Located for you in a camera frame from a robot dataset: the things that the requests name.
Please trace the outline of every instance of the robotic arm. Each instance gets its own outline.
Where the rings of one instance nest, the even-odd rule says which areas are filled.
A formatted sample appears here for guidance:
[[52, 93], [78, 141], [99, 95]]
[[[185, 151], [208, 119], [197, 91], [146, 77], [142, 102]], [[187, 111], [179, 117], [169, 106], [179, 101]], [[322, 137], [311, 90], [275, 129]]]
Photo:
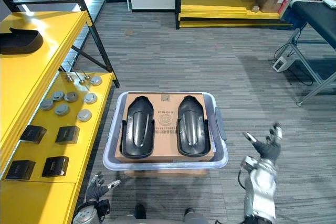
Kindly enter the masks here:
[[241, 169], [248, 171], [245, 179], [244, 224], [275, 223], [274, 193], [276, 190], [277, 172], [275, 162], [280, 154], [281, 146], [277, 141], [282, 139], [282, 129], [278, 124], [270, 129], [267, 143], [258, 141], [248, 132], [243, 132], [257, 152], [260, 159], [247, 156], [241, 163]]

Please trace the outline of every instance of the clear plastic bin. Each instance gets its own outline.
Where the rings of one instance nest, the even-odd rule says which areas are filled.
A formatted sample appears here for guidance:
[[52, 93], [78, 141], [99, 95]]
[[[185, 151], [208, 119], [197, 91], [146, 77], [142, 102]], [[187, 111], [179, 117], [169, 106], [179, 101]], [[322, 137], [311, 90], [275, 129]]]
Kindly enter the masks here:
[[212, 169], [224, 167], [228, 162], [229, 156], [225, 144], [226, 134], [224, 130], [223, 118], [219, 108], [216, 106], [215, 98], [209, 93], [202, 94], [204, 97], [205, 110], [209, 122], [209, 131], [213, 139], [213, 146], [215, 146], [214, 157], [210, 161], [174, 163], [121, 163], [118, 161], [114, 155], [117, 148], [123, 112], [128, 95], [128, 92], [124, 92], [118, 97], [117, 100], [116, 111], [113, 116], [109, 137], [103, 156], [104, 166], [110, 170]]

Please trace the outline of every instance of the black curved plastic piece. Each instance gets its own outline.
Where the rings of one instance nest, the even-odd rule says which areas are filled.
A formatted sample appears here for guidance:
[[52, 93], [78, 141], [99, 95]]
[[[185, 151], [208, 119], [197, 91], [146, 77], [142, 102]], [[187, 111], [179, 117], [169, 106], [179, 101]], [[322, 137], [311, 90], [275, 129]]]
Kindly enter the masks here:
[[120, 152], [133, 159], [148, 157], [154, 148], [154, 109], [147, 97], [137, 97], [122, 121]]
[[188, 157], [202, 157], [210, 151], [208, 120], [204, 120], [203, 107], [191, 95], [179, 106], [177, 118], [178, 151]]
[[43, 44], [42, 35], [37, 30], [10, 28], [11, 33], [0, 34], [1, 54], [28, 54]]

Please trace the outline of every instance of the small black box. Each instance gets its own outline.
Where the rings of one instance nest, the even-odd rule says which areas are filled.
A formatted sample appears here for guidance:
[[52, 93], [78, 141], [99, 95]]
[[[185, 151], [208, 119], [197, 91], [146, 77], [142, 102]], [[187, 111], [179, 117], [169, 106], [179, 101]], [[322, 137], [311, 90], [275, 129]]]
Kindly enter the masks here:
[[33, 172], [35, 162], [31, 160], [14, 160], [10, 165], [7, 180], [29, 180]]
[[46, 132], [47, 130], [41, 126], [28, 125], [20, 139], [39, 144]]
[[65, 176], [69, 158], [66, 156], [48, 157], [44, 165], [42, 177]]
[[56, 137], [56, 143], [75, 144], [77, 142], [78, 134], [79, 134], [79, 127], [75, 125], [60, 127]]

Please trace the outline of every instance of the round metal cap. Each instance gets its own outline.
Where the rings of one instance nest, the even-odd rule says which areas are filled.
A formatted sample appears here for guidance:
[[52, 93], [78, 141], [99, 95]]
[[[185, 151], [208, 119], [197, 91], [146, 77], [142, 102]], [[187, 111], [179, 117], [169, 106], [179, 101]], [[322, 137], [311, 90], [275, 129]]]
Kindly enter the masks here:
[[78, 99], [78, 95], [76, 92], [69, 92], [64, 96], [64, 100], [67, 102], [76, 102]]
[[40, 105], [42, 110], [51, 110], [54, 106], [54, 101], [52, 99], [44, 99]]
[[61, 104], [60, 106], [57, 106], [55, 108], [55, 114], [56, 115], [66, 115], [69, 113], [69, 106], [66, 104]]
[[97, 96], [95, 93], [87, 93], [84, 97], [84, 101], [87, 104], [93, 104], [97, 101]]
[[98, 86], [103, 82], [100, 76], [93, 76], [90, 79], [90, 83], [94, 86]]
[[92, 117], [92, 113], [89, 110], [81, 110], [77, 114], [77, 119], [81, 122], [87, 122]]
[[63, 91], [55, 91], [54, 93], [52, 93], [52, 99], [55, 101], [55, 102], [58, 102], [58, 101], [61, 101], [63, 100], [63, 97], [64, 97], [64, 93]]

